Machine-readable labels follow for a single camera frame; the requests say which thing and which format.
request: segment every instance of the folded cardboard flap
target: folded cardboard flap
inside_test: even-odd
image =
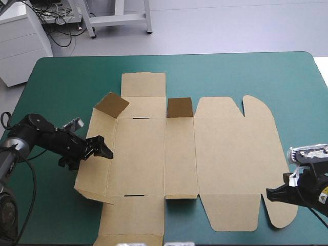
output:
[[[113,92],[110,92],[95,106],[95,108],[104,112],[105,114],[117,118],[118,115],[128,105],[129,105],[128,101],[125,101],[120,96],[116,95]]]
[[[190,97],[169,98],[168,118],[193,117],[193,107]]]
[[[288,172],[268,107],[251,96],[243,98],[243,105],[245,117],[231,98],[203,97],[194,117],[199,193],[216,231],[255,230],[260,195]],[[296,216],[296,206],[265,203],[276,227]]]
[[[117,120],[115,118],[94,108],[87,137],[101,135],[105,138],[105,144],[113,150],[116,125]],[[105,199],[105,190],[111,162],[112,160],[95,156],[90,156],[86,161],[82,161],[74,188],[86,198],[108,201]]]
[[[196,199],[198,195],[191,98],[169,98],[166,119],[165,198]]]

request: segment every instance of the cardboard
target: cardboard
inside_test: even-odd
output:
[[[105,203],[97,246],[118,242],[162,245],[165,199],[199,194],[216,231],[257,228],[261,194],[288,171],[274,119],[245,96],[245,116],[229,97],[169,98],[164,73],[122,75],[122,97],[106,95],[93,109],[88,137],[102,135],[114,159],[80,164],[75,188]],[[282,228],[297,207],[265,199]]]
[[[255,230],[260,195],[289,171],[269,108],[252,96],[243,107],[245,116],[229,97],[203,97],[194,116],[199,194],[216,231]],[[277,228],[296,216],[297,206],[265,204]]]

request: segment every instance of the table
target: table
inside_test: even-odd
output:
[[[32,72],[12,122],[39,113],[56,126],[80,116],[86,123],[93,106],[109,91],[120,93],[122,73],[166,72],[167,97],[191,96],[195,110],[202,96],[231,96],[242,109],[243,95],[265,102],[273,112],[285,152],[290,146],[328,141],[328,91],[306,52],[42,58]],[[74,189],[76,172],[57,166],[46,152],[33,160],[38,191],[35,209],[21,243],[92,244],[97,237],[101,203]],[[20,208],[20,224],[32,195],[27,165],[17,166],[10,186]],[[324,226],[306,208],[282,230],[270,227],[263,204],[255,232],[214,232],[201,205],[167,201],[166,241],[198,244],[327,244]]]
[[[152,22],[150,17],[149,1],[143,0],[145,5],[144,13],[124,14],[125,0],[116,0],[114,3],[114,15],[91,16],[88,4],[85,0],[78,0],[84,22],[87,26],[90,37],[96,38],[95,27],[110,27],[128,24],[146,23],[147,33],[152,34]]]

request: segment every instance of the black cable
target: black cable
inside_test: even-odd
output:
[[[305,199],[303,198],[301,192],[299,191],[298,186],[295,187],[296,191],[299,195],[299,197],[301,198],[301,200],[303,201],[303,203],[305,204],[305,206],[311,211],[311,213],[313,213],[319,220],[320,222],[328,229],[328,224],[313,210],[313,208],[311,208],[311,206],[305,201]]]
[[[64,17],[62,15],[58,14],[58,13],[51,12],[51,11],[44,11],[44,10],[35,9],[32,6],[30,6],[29,4],[25,3],[23,0],[19,0],[19,2],[22,2],[26,6],[28,6],[36,14],[36,16],[40,19],[40,21],[43,24],[46,24],[47,23],[45,21],[45,19],[43,18],[43,16],[46,16],[45,13],[51,13],[51,14],[57,15],[57,18],[56,19],[62,18],[62,20],[64,21],[64,24],[68,26],[68,23],[66,22],[66,20],[64,19]],[[48,33],[48,35],[54,41],[55,44],[57,44],[58,46],[63,47],[63,48],[70,46],[71,43],[72,43],[72,36],[70,36],[70,41],[69,41],[69,43],[67,45],[61,45],[61,44],[57,43],[57,41],[53,38],[53,36],[50,33]]]
[[[8,121],[7,124],[4,123],[4,116],[7,115],[8,116]],[[0,121],[1,121],[1,125],[3,126],[3,128],[5,128],[6,130],[11,130],[12,127],[9,125],[9,121],[11,119],[11,114],[9,112],[3,112],[0,116]]]
[[[31,169],[32,176],[33,176],[33,195],[32,195],[32,200],[31,200],[31,203],[30,203],[30,208],[29,208],[29,211],[27,212],[27,215],[25,217],[25,221],[23,223],[22,229],[20,230],[20,233],[19,233],[16,241],[13,243],[12,246],[17,246],[19,240],[21,239],[21,237],[24,233],[24,230],[26,228],[27,222],[29,221],[29,219],[31,217],[33,206],[34,206],[34,203],[35,203],[35,198],[36,198],[36,174],[35,174],[34,166],[32,165],[32,163],[30,163],[28,160],[26,160],[15,147],[16,147],[15,145],[13,145],[12,147],[9,147],[9,148],[0,147],[0,152],[10,151],[10,152],[16,154],[20,159],[22,159],[24,162],[27,163],[27,165]]]
[[[31,157],[31,158],[28,158],[27,160],[34,160],[36,158],[38,158],[39,156],[43,155],[47,150],[43,150],[42,152],[38,153],[37,155]]]
[[[64,32],[61,32],[61,31],[55,29],[56,32],[62,33],[62,34],[67,35],[67,36],[73,36],[73,37],[80,36],[81,34],[85,33],[86,30],[87,30],[87,29],[85,28],[85,29],[84,29],[81,33],[79,33],[79,34],[68,34],[68,33],[64,33]]]

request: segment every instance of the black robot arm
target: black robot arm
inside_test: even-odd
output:
[[[290,148],[287,159],[296,165],[296,171],[283,175],[284,185],[267,189],[267,198],[307,207],[328,228],[313,211],[328,217],[328,145]]]
[[[113,152],[107,148],[101,136],[82,138],[74,132],[83,126],[80,118],[74,119],[62,128],[56,128],[39,114],[28,114],[14,126],[1,124],[10,130],[8,137],[0,143],[0,246],[16,245],[33,208],[36,182],[35,172],[27,157],[34,146],[40,146],[62,156],[58,164],[68,165],[69,170],[76,170],[81,160],[86,160],[92,154],[107,159],[113,158]],[[34,192],[28,216],[21,233],[18,234],[18,211],[13,192],[7,187],[10,176],[20,161],[26,161],[33,173]]]

